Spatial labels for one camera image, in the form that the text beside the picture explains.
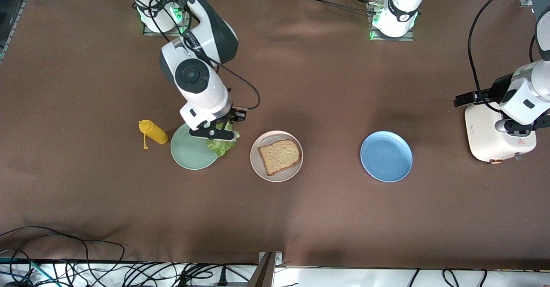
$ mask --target white floor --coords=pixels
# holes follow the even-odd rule
[[[65,275],[65,265],[56,264],[56,269],[60,277]],[[121,266],[128,266],[128,264],[91,264],[92,269],[99,269],[94,272],[96,277],[100,277],[105,272],[102,270],[108,270],[113,267],[119,268],[116,271],[112,271],[105,275],[101,282],[107,287],[119,287],[122,286],[124,276],[130,271],[128,268],[120,268]],[[147,271],[148,275],[151,275],[157,269],[163,267],[163,265],[155,266]],[[169,267],[155,275],[156,278],[170,278],[163,281],[157,281],[158,287],[171,287],[174,282],[174,277],[179,275],[184,265],[176,265]],[[40,266],[47,275],[55,278],[55,272],[53,271],[53,265],[43,264]],[[231,269],[237,271],[241,275],[249,278],[254,272],[255,266],[230,266]],[[27,264],[16,264],[13,267],[14,273],[18,275],[25,275],[28,270]],[[88,264],[78,264],[76,266],[77,271],[88,269]],[[9,272],[9,266],[7,264],[0,264],[0,271]],[[483,271],[453,271],[456,275],[458,283],[462,287],[477,287],[483,277]],[[228,282],[240,282],[244,281],[242,278],[227,271]],[[297,287],[407,287],[415,270],[407,269],[342,269],[342,268],[308,268],[308,267],[283,267],[275,269],[275,276],[273,279],[273,287],[288,287],[289,285],[295,285]],[[220,268],[212,271],[212,277],[208,279],[194,279],[192,285],[198,286],[212,286],[220,279]],[[94,282],[90,272],[82,273],[88,281]],[[41,274],[39,271],[34,271],[31,276],[31,280],[36,283],[38,281],[47,280],[47,276]],[[140,285],[143,282],[145,276],[138,275],[135,277],[131,285]],[[454,284],[452,277],[448,274],[448,280]],[[13,281],[9,275],[0,275],[0,286]],[[535,272],[522,272],[522,271],[489,271],[487,279],[484,283],[484,287],[543,287],[544,285],[550,285],[550,273],[535,273]],[[48,286],[55,287],[56,283],[48,283]],[[84,279],[77,277],[74,283],[77,287],[86,287]],[[144,285],[156,287],[153,281],[149,281]],[[448,287],[442,278],[441,270],[421,270],[414,281],[415,287]],[[101,287],[99,283],[92,284],[92,287]]]

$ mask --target black circular joint cover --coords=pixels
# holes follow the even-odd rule
[[[192,58],[181,62],[175,69],[175,82],[180,89],[198,94],[208,87],[210,72],[201,60]]]

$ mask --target blue plate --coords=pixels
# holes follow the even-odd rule
[[[361,162],[373,178],[387,183],[397,182],[413,167],[413,153],[397,134],[378,131],[364,140]]]

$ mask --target bread crust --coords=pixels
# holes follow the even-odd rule
[[[297,148],[297,150],[298,150],[298,159],[297,159],[293,164],[287,166],[286,168],[283,168],[283,169],[281,169],[281,170],[277,170],[277,171],[275,171],[275,172],[273,172],[273,173],[269,173],[269,172],[267,171],[266,160],[265,160],[265,158],[263,157],[262,151],[261,151],[260,149],[261,149],[261,148],[264,148],[264,147],[269,147],[269,146],[272,146],[273,144],[277,144],[277,143],[279,143],[279,142],[283,142],[283,141],[287,141],[287,140],[290,141],[290,142],[292,142],[292,143],[294,143],[294,145],[296,146],[296,148]],[[275,174],[275,173],[277,173],[277,172],[281,172],[281,171],[285,171],[285,170],[287,170],[287,169],[290,169],[290,168],[292,168],[293,166],[297,165],[297,164],[300,162],[300,160],[302,159],[302,153],[300,152],[300,147],[298,146],[298,144],[296,144],[296,142],[294,142],[293,140],[289,140],[289,139],[286,139],[286,140],[279,140],[279,141],[277,141],[277,142],[273,142],[272,144],[269,144],[269,145],[266,145],[266,146],[261,146],[261,147],[258,148],[258,152],[260,153],[260,157],[262,158],[263,167],[266,168],[267,176],[272,176],[273,174]]]

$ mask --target metal leg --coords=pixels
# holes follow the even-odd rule
[[[276,259],[274,252],[265,253],[246,287],[271,287]]]

